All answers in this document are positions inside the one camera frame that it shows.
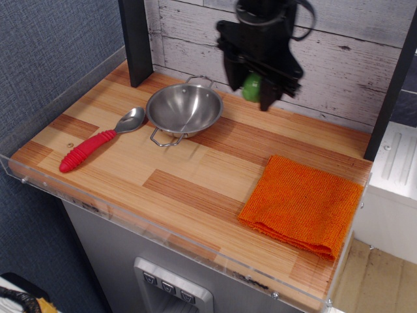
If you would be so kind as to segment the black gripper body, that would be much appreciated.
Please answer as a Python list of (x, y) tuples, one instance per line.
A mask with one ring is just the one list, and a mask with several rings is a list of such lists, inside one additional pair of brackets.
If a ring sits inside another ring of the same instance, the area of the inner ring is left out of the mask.
[(283, 18), (262, 27), (221, 20), (216, 28), (220, 34), (218, 47), (223, 54), (240, 57), (249, 72), (280, 84), (283, 94), (296, 95), (303, 70), (289, 48), (294, 18)]

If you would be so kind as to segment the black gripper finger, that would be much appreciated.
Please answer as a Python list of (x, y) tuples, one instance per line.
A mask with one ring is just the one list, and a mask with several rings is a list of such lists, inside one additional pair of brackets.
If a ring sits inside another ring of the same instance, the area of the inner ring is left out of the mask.
[(269, 107), (283, 95), (283, 87), (280, 84), (263, 78), (260, 84), (260, 110), (267, 112)]
[(227, 76), (228, 85), (233, 91), (241, 88), (249, 74), (249, 70), (243, 59), (236, 56), (223, 55), (223, 64)]

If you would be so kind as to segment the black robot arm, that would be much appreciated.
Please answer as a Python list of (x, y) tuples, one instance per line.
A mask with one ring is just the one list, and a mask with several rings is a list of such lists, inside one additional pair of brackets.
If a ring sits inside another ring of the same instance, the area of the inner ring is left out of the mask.
[(302, 1), (237, 1), (237, 21), (220, 20), (218, 47), (232, 90), (244, 86), (251, 73), (260, 77), (260, 110), (282, 95), (294, 97), (304, 72), (290, 51), (297, 7)]

